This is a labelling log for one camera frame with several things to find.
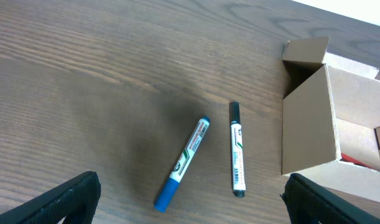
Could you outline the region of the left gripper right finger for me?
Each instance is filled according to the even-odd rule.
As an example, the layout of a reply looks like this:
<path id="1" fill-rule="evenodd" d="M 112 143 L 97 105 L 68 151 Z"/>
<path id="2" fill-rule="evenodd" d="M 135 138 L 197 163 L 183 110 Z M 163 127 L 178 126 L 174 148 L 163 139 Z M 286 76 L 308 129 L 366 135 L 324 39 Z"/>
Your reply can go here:
<path id="1" fill-rule="evenodd" d="M 292 223 L 380 223 L 379 218 L 298 173 L 290 175 L 281 198 L 287 207 Z"/>

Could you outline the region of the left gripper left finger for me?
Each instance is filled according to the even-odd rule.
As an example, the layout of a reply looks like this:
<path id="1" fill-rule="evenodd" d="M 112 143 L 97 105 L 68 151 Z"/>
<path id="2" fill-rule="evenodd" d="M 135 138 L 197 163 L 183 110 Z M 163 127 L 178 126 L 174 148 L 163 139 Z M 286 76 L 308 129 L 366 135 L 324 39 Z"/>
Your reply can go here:
<path id="1" fill-rule="evenodd" d="M 0 214 L 0 224 L 90 224 L 100 197 L 101 184 L 97 173 L 86 171 Z"/>

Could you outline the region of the red utility knife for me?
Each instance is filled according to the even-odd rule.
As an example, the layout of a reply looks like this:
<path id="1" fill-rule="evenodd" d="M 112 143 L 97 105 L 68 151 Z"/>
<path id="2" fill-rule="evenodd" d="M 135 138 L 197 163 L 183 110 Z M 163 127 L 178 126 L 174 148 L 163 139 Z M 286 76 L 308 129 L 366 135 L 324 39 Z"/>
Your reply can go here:
<path id="1" fill-rule="evenodd" d="M 361 161 L 357 160 L 357 159 L 354 159 L 353 157 L 350 157 L 344 153 L 341 153 L 341 160 L 344 161 L 344 162 L 350 162 L 350 163 L 353 163 L 354 165 L 357 165 L 357 166 L 361 166 L 361 167 L 367 167 L 367 168 L 371 168 L 370 166 L 362 163 Z"/>

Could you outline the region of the blue whiteboard marker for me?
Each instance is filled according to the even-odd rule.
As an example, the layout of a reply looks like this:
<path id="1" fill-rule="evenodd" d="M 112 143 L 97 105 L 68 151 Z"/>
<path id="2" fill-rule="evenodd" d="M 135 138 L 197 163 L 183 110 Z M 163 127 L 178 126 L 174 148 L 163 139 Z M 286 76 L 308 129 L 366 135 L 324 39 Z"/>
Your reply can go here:
<path id="1" fill-rule="evenodd" d="M 183 179 L 194 155 L 210 126 L 210 119 L 207 116 L 198 120 L 192 135 L 190 136 L 187 144 L 185 145 L 180 157 L 176 161 L 174 168 L 172 169 L 169 178 L 165 182 L 162 191 L 160 192 L 154 208 L 160 212 L 165 212 L 171 199 L 173 198 L 176 190 L 178 189 L 181 180 Z"/>

